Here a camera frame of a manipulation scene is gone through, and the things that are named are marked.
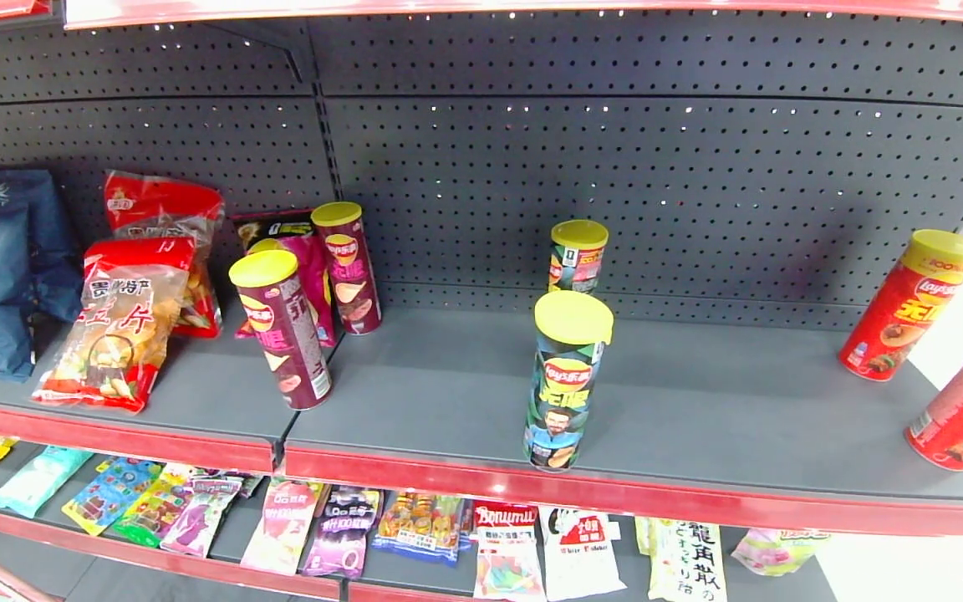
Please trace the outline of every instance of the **purple snack bag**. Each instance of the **purple snack bag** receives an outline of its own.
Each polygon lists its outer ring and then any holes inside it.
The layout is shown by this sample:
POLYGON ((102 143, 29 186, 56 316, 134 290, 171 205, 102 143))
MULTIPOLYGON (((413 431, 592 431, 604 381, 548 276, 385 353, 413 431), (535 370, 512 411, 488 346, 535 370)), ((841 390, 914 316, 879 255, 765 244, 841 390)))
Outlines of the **purple snack bag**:
POLYGON ((381 492, 339 485, 329 493, 303 565, 309 576, 341 575, 358 579, 363 574, 366 534, 377 523, 381 492))

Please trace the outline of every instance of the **lay's chip can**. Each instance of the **lay's chip can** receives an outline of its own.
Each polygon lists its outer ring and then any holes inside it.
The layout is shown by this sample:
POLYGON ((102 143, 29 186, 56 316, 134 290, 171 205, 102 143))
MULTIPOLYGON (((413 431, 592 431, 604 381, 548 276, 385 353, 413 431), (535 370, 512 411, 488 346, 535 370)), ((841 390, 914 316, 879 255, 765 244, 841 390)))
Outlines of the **lay's chip can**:
POLYGON ((527 409, 524 448, 531 464, 550 472, 578 460, 600 358, 611 343, 614 316, 598 298, 573 290, 545 294, 534 308, 538 355, 527 409))

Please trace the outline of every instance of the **store shelf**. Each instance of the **store shelf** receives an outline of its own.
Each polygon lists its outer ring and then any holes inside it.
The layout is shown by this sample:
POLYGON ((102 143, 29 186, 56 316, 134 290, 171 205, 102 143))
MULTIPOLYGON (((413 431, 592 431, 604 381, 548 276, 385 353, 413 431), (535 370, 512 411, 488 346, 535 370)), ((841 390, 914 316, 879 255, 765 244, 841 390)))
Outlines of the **store shelf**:
POLYGON ((43 331, 53 338, 31 380, 0 381, 0 435, 195 466, 271 472, 275 446, 295 412, 280 399, 255 340, 233 338, 241 320, 240 305, 230 304, 221 338, 172 339, 148 407, 134 416, 114 409, 33 403, 30 394, 39 375, 53 364, 66 329, 43 331))
POLYGON ((963 534, 963 473, 902 428, 935 389, 905 366, 861 380, 834 332, 619 320, 578 465, 522 454, 530 317, 390 308, 341 343, 325 404, 295 421, 284 470, 382 488, 722 525, 963 534))

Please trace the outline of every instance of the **red snack bag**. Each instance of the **red snack bag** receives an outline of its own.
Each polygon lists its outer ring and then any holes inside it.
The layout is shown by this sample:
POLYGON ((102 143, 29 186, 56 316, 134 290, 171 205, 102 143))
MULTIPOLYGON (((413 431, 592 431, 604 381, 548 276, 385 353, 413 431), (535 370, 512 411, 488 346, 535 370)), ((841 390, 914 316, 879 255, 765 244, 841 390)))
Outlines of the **red snack bag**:
POLYGON ((84 311, 32 400, 144 409, 195 255, 191 237, 93 244, 84 255, 84 311))
POLYGON ((217 338, 222 332, 222 310, 206 259, 225 217, 222 195, 190 182, 111 171, 104 200, 115 237, 194 237, 195 262, 173 334, 217 338))

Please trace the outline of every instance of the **white snack bag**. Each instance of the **white snack bag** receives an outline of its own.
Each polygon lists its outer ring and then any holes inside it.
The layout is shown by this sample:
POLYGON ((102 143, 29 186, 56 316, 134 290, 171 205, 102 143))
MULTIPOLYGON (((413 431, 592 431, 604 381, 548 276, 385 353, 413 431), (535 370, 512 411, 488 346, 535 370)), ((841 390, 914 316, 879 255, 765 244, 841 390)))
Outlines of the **white snack bag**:
POLYGON ((612 551, 607 514, 538 507, 545 537, 545 591, 549 602, 626 589, 612 551))

